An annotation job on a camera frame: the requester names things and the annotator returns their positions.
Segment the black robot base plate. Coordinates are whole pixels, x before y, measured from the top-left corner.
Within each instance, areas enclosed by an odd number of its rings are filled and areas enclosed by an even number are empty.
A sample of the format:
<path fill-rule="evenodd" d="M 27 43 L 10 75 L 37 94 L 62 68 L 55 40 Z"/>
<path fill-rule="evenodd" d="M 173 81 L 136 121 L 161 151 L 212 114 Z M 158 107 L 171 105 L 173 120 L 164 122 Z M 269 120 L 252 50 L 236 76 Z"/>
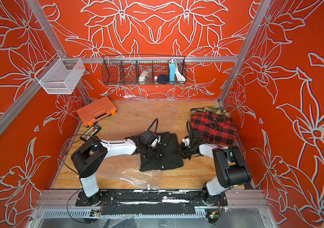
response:
<path fill-rule="evenodd" d="M 75 206 L 96 207 L 103 213 L 193 213 L 196 208 L 219 211 L 228 205 L 225 193 L 212 203 L 204 202 L 202 190 L 108 189 L 90 198 L 83 191 L 76 196 Z"/>

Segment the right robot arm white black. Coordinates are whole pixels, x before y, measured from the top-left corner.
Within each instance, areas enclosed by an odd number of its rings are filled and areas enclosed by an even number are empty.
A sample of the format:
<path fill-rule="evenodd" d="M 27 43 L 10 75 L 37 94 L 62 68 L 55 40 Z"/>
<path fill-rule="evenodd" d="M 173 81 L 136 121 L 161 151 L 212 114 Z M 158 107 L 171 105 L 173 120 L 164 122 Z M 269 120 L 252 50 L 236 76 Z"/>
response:
<path fill-rule="evenodd" d="M 251 173 L 238 146 L 221 146 L 200 139 L 185 137 L 180 144 L 184 159 L 194 155 L 207 156 L 214 161 L 216 177 L 202 187 L 202 200 L 212 203 L 230 188 L 251 182 Z"/>

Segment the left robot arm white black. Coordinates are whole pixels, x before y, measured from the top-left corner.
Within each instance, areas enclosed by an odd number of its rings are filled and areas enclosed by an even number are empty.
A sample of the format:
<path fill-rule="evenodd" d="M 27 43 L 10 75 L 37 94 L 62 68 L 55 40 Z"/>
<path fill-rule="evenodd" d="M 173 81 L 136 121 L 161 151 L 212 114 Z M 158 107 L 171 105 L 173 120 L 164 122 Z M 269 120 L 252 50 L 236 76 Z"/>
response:
<path fill-rule="evenodd" d="M 156 143 L 147 145 L 138 138 L 105 141 L 93 136 L 72 155 L 71 160 L 82 186 L 82 193 L 91 198 L 99 193 L 98 176 L 123 181 L 142 189 L 158 190 L 160 174 L 144 170 L 142 159 L 155 155 Z"/>

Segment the clear plastic vacuum bag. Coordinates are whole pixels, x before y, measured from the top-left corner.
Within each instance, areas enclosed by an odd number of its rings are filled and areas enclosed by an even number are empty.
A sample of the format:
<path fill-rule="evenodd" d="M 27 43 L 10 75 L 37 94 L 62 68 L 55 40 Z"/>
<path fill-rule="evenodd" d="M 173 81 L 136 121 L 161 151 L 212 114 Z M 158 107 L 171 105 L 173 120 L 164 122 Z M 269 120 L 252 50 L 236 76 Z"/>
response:
<path fill-rule="evenodd" d="M 196 101 L 119 100 L 115 101 L 117 113 L 100 121 L 102 130 L 97 136 L 102 140 L 123 140 L 145 131 L 158 119 L 158 132 L 176 134 L 181 140 L 187 135 L 186 122 Z M 119 155 L 106 158 L 96 172 L 102 189 L 146 188 L 148 184 L 160 189 L 197 189 L 200 180 L 194 177 L 195 162 L 183 161 L 181 168 L 141 172 L 141 156 Z"/>

